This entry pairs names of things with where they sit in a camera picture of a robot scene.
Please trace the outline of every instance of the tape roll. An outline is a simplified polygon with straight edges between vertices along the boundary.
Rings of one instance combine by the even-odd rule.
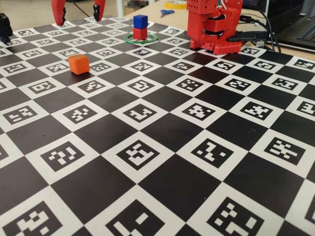
[[[165,7],[166,8],[170,8],[170,9],[186,9],[187,7],[187,1],[182,1],[182,0],[178,0],[178,1],[167,1],[165,3]]]

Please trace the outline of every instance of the cable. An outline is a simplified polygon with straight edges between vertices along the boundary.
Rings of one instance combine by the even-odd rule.
[[[73,1],[73,4],[80,10],[82,11],[87,17],[90,17],[87,13],[85,13],[84,10],[82,10],[74,1]]]

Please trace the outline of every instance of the green circle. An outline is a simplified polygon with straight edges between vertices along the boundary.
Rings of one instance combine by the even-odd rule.
[[[129,39],[132,36],[133,36],[132,33],[127,34],[124,37],[124,41],[127,42],[127,43],[132,43],[132,44],[146,44],[146,43],[152,43],[154,41],[157,41],[157,39],[158,39],[158,37],[155,34],[150,34],[150,33],[148,34],[148,36],[152,37],[152,39],[148,40],[148,41],[132,41],[132,40]]]

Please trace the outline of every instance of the blue scissors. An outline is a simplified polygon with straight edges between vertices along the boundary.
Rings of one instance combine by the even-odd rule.
[[[175,12],[174,10],[161,10],[161,14],[162,14],[161,18],[174,12]]]

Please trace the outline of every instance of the red cube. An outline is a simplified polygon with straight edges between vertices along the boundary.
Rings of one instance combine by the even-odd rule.
[[[133,28],[133,39],[144,40],[148,37],[148,28]]]

